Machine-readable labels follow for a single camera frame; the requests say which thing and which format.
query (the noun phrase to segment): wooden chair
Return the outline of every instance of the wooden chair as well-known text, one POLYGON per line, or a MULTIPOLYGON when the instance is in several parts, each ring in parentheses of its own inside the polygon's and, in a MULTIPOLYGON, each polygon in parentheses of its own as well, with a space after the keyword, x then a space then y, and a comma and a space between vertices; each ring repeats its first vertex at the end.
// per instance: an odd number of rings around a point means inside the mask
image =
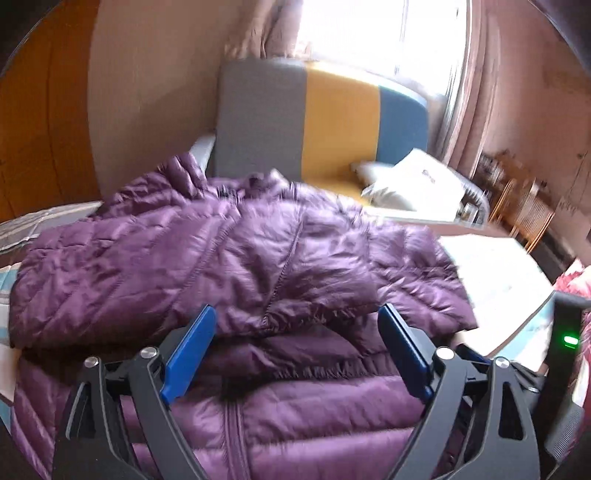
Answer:
POLYGON ((523 195, 531 190, 535 177, 522 164, 516 162, 509 152, 501 152, 495 160, 503 169, 506 185, 495 203, 491 221, 500 222, 518 206, 523 195))
POLYGON ((525 239, 525 250, 530 253, 538 244, 542 235, 554 217, 554 211, 539 198, 527 193, 519 201, 515 212, 507 221, 513 225, 511 236, 520 234, 525 239))

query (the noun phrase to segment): white pillow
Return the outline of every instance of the white pillow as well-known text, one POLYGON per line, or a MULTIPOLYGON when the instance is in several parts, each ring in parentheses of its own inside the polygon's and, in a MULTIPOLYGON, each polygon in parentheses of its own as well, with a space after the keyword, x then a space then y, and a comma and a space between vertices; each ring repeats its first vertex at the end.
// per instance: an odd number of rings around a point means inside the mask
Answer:
POLYGON ((415 148, 398 164, 368 162, 352 167, 364 182, 362 196, 381 208, 430 212, 454 221, 465 189, 444 164, 415 148))

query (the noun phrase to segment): yellow cushion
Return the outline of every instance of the yellow cushion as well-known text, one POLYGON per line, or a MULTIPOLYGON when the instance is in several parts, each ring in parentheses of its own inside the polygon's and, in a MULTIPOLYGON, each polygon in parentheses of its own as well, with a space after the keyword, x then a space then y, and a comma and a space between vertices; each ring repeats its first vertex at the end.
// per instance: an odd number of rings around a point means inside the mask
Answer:
POLYGON ((306 64, 306 114, 301 178, 347 179, 352 162, 375 160, 380 90, 365 78, 337 73, 330 64, 306 64))
POLYGON ((308 180, 306 183, 319 189, 350 197, 364 206, 369 206, 369 202, 361 196, 363 188, 361 188, 359 183, 354 180, 312 179, 308 180))

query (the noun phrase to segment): purple puffer jacket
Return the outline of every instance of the purple puffer jacket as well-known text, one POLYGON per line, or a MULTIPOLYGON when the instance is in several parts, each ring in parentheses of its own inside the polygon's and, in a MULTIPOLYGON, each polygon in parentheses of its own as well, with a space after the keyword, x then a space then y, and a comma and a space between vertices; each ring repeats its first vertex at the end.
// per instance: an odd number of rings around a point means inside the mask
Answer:
MULTIPOLYGON (((432 338, 475 327, 427 228, 277 173, 207 180, 175 157, 33 243, 11 296, 11 339, 26 349, 12 433, 48 479, 81 359, 130 356, 210 303, 216 339, 172 407, 209 476, 381 479, 423 410, 377 332, 386 302, 432 338)), ((157 476, 129 399, 124 410, 157 476)))

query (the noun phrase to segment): green led light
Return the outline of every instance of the green led light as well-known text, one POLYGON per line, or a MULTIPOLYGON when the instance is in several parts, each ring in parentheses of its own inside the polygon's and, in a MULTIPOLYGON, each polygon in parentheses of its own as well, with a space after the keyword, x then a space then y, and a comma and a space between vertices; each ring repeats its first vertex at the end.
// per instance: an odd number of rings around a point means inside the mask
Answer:
POLYGON ((566 343, 567 345, 571 345, 571 346, 576 346, 579 344, 579 339, 576 337, 572 337, 570 335, 565 335, 563 338, 564 343, 566 343))

